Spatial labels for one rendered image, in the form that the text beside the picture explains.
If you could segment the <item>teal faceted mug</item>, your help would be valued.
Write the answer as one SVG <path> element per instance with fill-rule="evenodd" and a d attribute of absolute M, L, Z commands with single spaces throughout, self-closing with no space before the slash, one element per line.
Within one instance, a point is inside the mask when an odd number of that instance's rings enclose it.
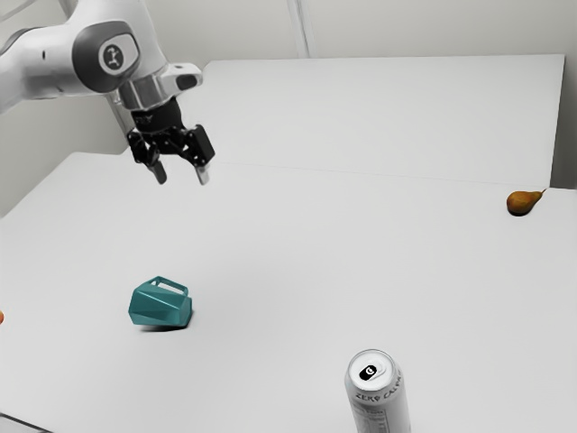
<path fill-rule="evenodd" d="M 137 326 L 187 327 L 192 313 L 188 287 L 161 276 L 134 289 L 128 308 Z"/>

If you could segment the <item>brown pear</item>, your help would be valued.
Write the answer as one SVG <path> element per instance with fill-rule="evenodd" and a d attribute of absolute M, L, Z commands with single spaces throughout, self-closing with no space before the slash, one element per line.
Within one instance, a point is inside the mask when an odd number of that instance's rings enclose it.
<path fill-rule="evenodd" d="M 547 188 L 536 191 L 514 191 L 506 200 L 507 211 L 515 217 L 527 215 L 542 198 Z"/>

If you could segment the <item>silver drink can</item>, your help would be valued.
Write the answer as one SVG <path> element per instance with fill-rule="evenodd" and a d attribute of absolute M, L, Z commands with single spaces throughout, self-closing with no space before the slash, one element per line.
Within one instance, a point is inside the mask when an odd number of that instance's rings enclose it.
<path fill-rule="evenodd" d="M 412 433 L 405 377 L 389 354 L 378 349 L 356 354 L 344 385 L 357 433 Z"/>

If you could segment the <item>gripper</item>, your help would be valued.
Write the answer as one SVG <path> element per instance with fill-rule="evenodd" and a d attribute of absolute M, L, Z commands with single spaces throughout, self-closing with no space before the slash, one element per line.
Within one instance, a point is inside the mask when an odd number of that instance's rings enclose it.
<path fill-rule="evenodd" d="M 172 97 L 166 103 L 150 110 L 132 111 L 134 126 L 126 135 L 133 159 L 143 164 L 160 185 L 167 181 L 167 174 L 160 161 L 160 150 L 156 144 L 146 141 L 146 134 L 169 132 L 175 153 L 188 161 L 195 169 L 201 185 L 209 181 L 209 164 L 215 157 L 215 149 L 205 128 L 196 124 L 187 129 L 182 122 L 179 102 Z"/>

